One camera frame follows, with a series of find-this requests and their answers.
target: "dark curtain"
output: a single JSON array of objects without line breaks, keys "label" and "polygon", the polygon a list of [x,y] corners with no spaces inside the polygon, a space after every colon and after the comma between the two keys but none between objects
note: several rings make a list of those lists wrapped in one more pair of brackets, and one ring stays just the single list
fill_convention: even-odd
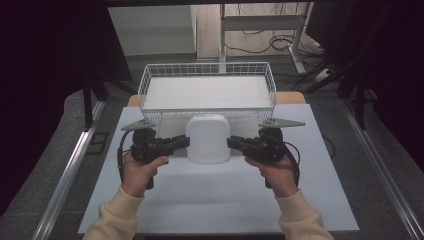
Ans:
[{"label": "dark curtain", "polygon": [[105,76],[131,76],[105,6],[1,1],[0,17],[3,213],[49,143],[66,97]]},{"label": "dark curtain", "polygon": [[381,121],[424,169],[424,15],[416,1],[398,1],[366,62]]}]

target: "sleeve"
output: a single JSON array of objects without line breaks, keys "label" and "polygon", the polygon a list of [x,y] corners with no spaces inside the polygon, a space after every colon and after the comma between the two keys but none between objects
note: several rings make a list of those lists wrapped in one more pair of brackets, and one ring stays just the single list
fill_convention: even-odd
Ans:
[{"label": "sleeve", "polygon": [[87,229],[83,239],[132,239],[138,225],[137,209],[143,199],[129,196],[120,187],[112,200],[100,205],[100,218]]},{"label": "sleeve", "polygon": [[309,206],[301,190],[291,197],[276,197],[276,200],[281,210],[280,227],[287,240],[333,239],[324,228],[321,214]]}]

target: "white container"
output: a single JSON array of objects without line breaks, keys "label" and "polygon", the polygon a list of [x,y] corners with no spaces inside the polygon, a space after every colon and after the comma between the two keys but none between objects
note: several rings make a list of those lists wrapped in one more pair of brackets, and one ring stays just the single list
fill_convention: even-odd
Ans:
[{"label": "white container", "polygon": [[219,164],[230,161],[231,150],[227,147],[230,124],[221,114],[198,114],[186,125],[190,137],[188,159],[197,164]]}]

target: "person's left hand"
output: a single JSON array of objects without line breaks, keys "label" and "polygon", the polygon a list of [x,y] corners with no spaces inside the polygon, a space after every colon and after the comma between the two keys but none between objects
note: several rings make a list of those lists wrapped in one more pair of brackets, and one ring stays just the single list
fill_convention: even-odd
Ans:
[{"label": "person's left hand", "polygon": [[168,157],[156,158],[153,162],[143,165],[136,162],[131,152],[124,154],[124,176],[122,189],[132,197],[143,197],[150,177],[158,172],[158,167],[168,163]]}]

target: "black controller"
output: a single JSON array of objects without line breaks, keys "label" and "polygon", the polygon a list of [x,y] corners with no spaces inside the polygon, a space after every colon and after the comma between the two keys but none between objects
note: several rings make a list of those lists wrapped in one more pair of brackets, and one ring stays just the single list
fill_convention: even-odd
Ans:
[{"label": "black controller", "polygon": [[[175,151],[190,146],[190,138],[185,135],[176,136],[173,138],[155,138],[156,131],[152,128],[142,128],[134,130],[133,134],[133,145],[131,146],[131,156],[142,164],[149,164],[158,157],[170,156]],[[118,166],[121,180],[123,177],[123,159],[122,159],[122,144],[118,149]],[[146,189],[152,189],[154,187],[153,177],[149,179]]]},{"label": "black controller", "polygon": [[[227,139],[227,146],[242,152],[246,157],[265,164],[273,164],[287,155],[293,165],[296,185],[299,183],[299,165],[291,154],[290,150],[283,142],[283,133],[280,128],[261,128],[259,137],[242,138],[231,136]],[[271,184],[265,179],[265,186],[272,188]]]}]

